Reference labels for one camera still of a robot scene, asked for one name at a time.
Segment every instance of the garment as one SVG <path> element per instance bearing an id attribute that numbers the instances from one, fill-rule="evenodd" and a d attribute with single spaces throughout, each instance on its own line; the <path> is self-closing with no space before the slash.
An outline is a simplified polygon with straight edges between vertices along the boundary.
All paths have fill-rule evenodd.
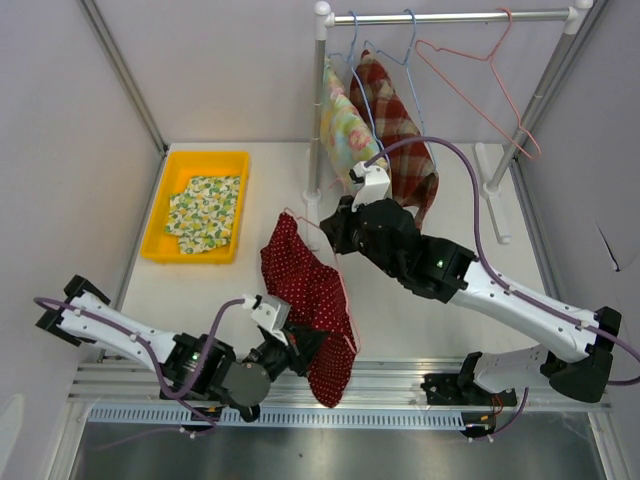
<path id="1" fill-rule="evenodd" d="M 385 148 L 399 140 L 420 135 L 396 94 L 389 74 L 368 50 L 362 52 L 356 73 L 366 92 L 376 135 Z M 355 78 L 351 81 L 349 98 L 371 127 L 365 97 Z M 393 199 L 403 207 L 417 206 L 415 222 L 418 228 L 422 228 L 424 216 L 436 198 L 439 182 L 429 151 L 423 143 L 411 143 L 389 153 L 389 160 Z"/>
<path id="2" fill-rule="evenodd" d="M 358 110 L 347 97 L 344 85 L 336 76 L 331 61 L 324 61 L 324 85 L 321 108 L 320 141 L 329 152 L 336 174 L 346 185 L 352 185 L 349 170 L 369 160 L 380 151 Z M 386 160 L 377 164 L 386 168 Z"/>
<path id="3" fill-rule="evenodd" d="M 175 235 L 181 253 L 202 253 L 228 245 L 240 177 L 193 177 L 183 193 L 169 198 L 165 233 Z"/>
<path id="4" fill-rule="evenodd" d="M 314 358 L 311 391 L 320 403 L 335 407 L 342 398 L 355 359 L 346 298 L 338 272 L 322 264 L 298 235 L 298 224 L 280 214 L 266 247 L 260 251 L 262 276 L 270 295 L 291 305 L 288 320 L 330 332 Z"/>

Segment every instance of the polka dot cloth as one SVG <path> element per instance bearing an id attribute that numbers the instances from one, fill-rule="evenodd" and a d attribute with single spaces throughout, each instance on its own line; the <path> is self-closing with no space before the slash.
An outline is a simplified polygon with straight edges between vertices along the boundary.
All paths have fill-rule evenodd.
<path id="1" fill-rule="evenodd" d="M 338 272 L 322 264 L 298 235 L 298 224 L 280 214 L 269 244 L 260 251 L 267 292 L 291 304 L 289 321 L 330 332 L 310 367 L 309 385 L 318 401 L 335 407 L 355 359 L 346 298 Z"/>

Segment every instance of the white table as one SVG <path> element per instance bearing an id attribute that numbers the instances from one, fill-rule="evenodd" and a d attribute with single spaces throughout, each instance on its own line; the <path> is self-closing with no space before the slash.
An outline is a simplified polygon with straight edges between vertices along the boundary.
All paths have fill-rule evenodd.
<path id="1" fill-rule="evenodd" d="M 473 159 L 471 145 L 459 145 Z M 251 169 L 242 218 L 237 257 L 230 265 L 161 265 L 138 258 L 133 268 L 122 311 L 157 328 L 198 336 L 209 331 L 218 307 L 243 293 L 263 293 L 259 251 L 285 207 L 304 213 L 302 190 L 306 185 L 306 143 L 181 143 L 180 150 L 245 150 Z M 487 145 L 496 162 L 499 145 Z M 472 192 L 462 162 L 449 150 L 434 145 L 440 188 L 426 217 L 423 233 L 441 236 L 475 249 L 472 232 Z M 323 200 L 320 218 L 333 213 L 341 194 L 328 164 L 322 165 Z M 502 195 L 513 239 L 496 241 L 489 212 L 481 202 L 481 231 L 485 251 L 493 266 L 505 275 L 543 291 L 533 249 L 511 177 L 502 183 Z M 333 262 L 328 244 L 319 257 Z M 443 305 L 412 295 L 396 281 L 354 253 L 339 257 L 362 350 L 358 360 L 408 360 L 463 358 L 472 351 L 503 352 L 534 344 L 524 335 L 482 314 Z M 262 341 L 247 312 L 232 308 L 216 335 L 234 346 L 238 356 Z"/>

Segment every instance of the white wall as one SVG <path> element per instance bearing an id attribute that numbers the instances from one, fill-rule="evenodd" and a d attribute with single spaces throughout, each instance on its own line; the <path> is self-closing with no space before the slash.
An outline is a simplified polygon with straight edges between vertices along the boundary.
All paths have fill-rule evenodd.
<path id="1" fill-rule="evenodd" d="M 537 132 L 543 156 L 526 165 L 563 298 L 623 314 L 620 336 L 640 348 L 640 3 L 611 1 Z M 615 272 L 605 241 L 616 259 Z M 614 350 L 613 378 L 640 374 Z M 609 389 L 627 460 L 640 478 L 640 386 Z"/>
<path id="2" fill-rule="evenodd" d="M 26 396 L 3 478 L 38 479 L 82 352 L 31 299 L 115 293 L 159 158 L 73 1 L 2 2 L 0 85 L 0 405 Z"/>
<path id="3" fill-rule="evenodd" d="M 314 0 L 101 0 L 98 2 L 160 130 L 169 141 L 306 140 L 309 137 Z M 334 0 L 346 15 L 493 11 L 496 0 Z M 560 7 L 571 0 L 509 0 L 512 9 Z M 422 25 L 419 38 L 486 54 L 505 24 Z M 498 70 L 521 109 L 526 106 L 562 30 L 562 23 L 519 23 L 498 56 Z M 328 49 L 347 52 L 351 27 L 332 29 Z M 363 27 L 397 57 L 409 26 Z M 509 134 L 514 116 L 489 66 L 436 54 L 451 75 Z M 413 75 L 429 134 L 451 140 L 503 141 L 430 68 L 414 58 Z M 388 60 L 405 103 L 412 101 L 404 69 Z"/>

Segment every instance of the orange plastic tray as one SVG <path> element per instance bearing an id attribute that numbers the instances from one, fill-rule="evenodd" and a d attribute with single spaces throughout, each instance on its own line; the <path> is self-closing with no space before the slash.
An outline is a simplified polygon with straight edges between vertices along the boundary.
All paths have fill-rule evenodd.
<path id="1" fill-rule="evenodd" d="M 182 193 L 191 177 L 240 176 L 240 193 L 231 230 L 231 243 L 209 252 L 193 255 L 180 253 L 178 237 L 164 233 L 169 218 L 169 195 Z M 149 217 L 140 255 L 158 263 L 231 263 L 235 258 L 244 196 L 249 179 L 247 152 L 173 152 L 167 159 L 162 181 Z"/>

